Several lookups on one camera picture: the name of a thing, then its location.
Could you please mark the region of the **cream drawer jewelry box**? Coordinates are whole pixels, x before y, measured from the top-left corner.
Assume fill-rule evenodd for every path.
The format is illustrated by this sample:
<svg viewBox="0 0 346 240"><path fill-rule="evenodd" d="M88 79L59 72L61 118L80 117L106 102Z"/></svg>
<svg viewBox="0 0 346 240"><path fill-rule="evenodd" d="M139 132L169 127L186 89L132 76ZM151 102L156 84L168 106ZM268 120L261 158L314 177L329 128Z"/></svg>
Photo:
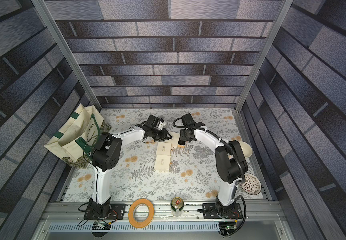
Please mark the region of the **cream drawer jewelry box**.
<svg viewBox="0 0 346 240"><path fill-rule="evenodd" d="M160 172L169 172L171 156L157 155L154 169Z"/></svg>

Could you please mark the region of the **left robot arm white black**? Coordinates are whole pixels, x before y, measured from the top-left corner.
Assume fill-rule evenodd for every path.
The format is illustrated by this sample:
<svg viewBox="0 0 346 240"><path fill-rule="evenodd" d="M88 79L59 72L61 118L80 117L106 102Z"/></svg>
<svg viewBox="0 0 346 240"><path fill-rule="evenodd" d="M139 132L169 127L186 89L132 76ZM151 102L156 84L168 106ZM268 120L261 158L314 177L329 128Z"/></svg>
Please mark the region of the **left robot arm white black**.
<svg viewBox="0 0 346 240"><path fill-rule="evenodd" d="M90 199L89 206L101 215L107 215L110 210L110 173L118 161L122 147L139 140L152 138L154 141L163 142L172 136L165 128L166 122L162 118L149 115L148 119L131 127L129 130L117 133L103 133L98 136L96 144L87 155L92 159L96 170L95 191Z"/></svg>

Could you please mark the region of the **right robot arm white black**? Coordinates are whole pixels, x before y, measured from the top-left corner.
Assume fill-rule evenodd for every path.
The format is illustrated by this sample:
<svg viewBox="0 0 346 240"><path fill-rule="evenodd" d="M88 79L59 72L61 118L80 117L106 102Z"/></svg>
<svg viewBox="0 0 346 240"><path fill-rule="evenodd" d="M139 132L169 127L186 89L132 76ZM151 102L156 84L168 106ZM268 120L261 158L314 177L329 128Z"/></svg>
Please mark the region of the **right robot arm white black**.
<svg viewBox="0 0 346 240"><path fill-rule="evenodd" d="M205 124L195 122L191 114L174 120L173 126L181 129L181 141L200 141L214 151L217 173L224 182L216 196L216 203L220 212L232 209L236 202L237 186L246 181L245 173L249 168L246 159L253 154L252 147L237 140L223 140Z"/></svg>

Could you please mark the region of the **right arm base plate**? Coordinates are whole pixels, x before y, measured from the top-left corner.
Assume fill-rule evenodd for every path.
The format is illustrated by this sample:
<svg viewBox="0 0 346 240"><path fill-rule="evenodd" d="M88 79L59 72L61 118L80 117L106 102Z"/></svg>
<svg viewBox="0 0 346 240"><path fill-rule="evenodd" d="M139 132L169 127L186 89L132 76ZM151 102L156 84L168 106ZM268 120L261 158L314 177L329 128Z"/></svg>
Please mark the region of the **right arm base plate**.
<svg viewBox="0 0 346 240"><path fill-rule="evenodd" d="M211 219L242 219L244 217L241 205L234 203L227 207L217 203L204 203L202 205L203 217L206 220Z"/></svg>

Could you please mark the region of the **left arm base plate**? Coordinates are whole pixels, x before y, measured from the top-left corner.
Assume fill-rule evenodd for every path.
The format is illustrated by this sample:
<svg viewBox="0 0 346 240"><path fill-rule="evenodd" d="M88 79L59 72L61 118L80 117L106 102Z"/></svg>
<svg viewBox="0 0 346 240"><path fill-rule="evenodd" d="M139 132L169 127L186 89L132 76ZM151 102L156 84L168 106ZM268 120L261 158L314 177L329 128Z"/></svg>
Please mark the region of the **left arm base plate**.
<svg viewBox="0 0 346 240"><path fill-rule="evenodd" d="M88 203L84 220L122 220L125 214L125 204L96 205Z"/></svg>

